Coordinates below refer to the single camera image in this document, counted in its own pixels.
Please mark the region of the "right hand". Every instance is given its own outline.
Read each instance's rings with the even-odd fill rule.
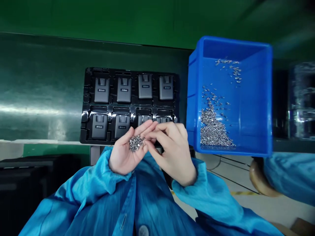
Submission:
[[[180,123],[161,123],[145,136],[145,143],[157,164],[183,187],[196,182],[197,171],[191,160],[187,130]],[[162,155],[154,147],[158,141]]]

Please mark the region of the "hand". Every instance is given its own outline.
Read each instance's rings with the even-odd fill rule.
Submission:
[[[184,187],[196,182],[197,171],[190,157],[187,130],[183,124],[158,124],[145,138],[149,152],[166,173]],[[156,140],[164,148],[162,155],[154,147]]]
[[[148,147],[143,143],[143,146],[140,146],[138,151],[131,152],[129,140],[137,135],[144,137],[147,133],[153,131],[157,124],[158,122],[156,121],[152,122],[152,120],[147,120],[136,129],[130,127],[128,132],[115,142],[108,163],[112,172],[126,175],[136,168],[144,155],[148,152]]]

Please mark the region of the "gray battery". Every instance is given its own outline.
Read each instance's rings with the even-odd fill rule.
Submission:
[[[139,99],[152,99],[152,75],[138,75]]]
[[[147,120],[152,120],[152,116],[148,115],[138,115],[138,126],[146,122]]]
[[[115,140],[122,137],[130,128],[130,115],[116,115]]]
[[[108,103],[109,99],[109,79],[95,79],[95,97],[96,103]]]
[[[170,122],[171,118],[170,117],[157,117],[157,122],[159,124],[161,123],[166,123],[166,122]]]
[[[160,100],[173,100],[173,77],[160,76],[159,77]]]
[[[92,138],[105,140],[107,135],[107,115],[93,114]]]
[[[131,102],[131,79],[118,78],[117,102],[118,103]]]

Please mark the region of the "black plastic tray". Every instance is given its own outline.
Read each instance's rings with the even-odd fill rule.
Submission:
[[[138,98],[138,75],[152,75],[152,99]],[[172,101],[159,100],[160,76],[173,77],[174,99]],[[117,79],[131,78],[131,103],[117,103]],[[108,104],[94,102],[95,79],[108,78],[110,80],[110,95]],[[169,117],[171,121],[179,122],[179,76],[174,73],[152,72],[152,71],[130,71],[124,69],[108,69],[89,67],[85,70],[83,108],[81,118],[80,142],[83,144],[114,145],[114,131],[116,114],[130,115],[130,126],[138,126],[138,115],[151,115],[153,121],[157,117]],[[108,115],[107,135],[105,140],[92,139],[93,114]]]

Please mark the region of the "yellow floor tape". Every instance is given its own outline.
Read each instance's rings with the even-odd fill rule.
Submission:
[[[258,196],[259,194],[251,192],[251,191],[248,191],[248,192],[238,191],[238,192],[231,192],[231,195],[257,195]]]

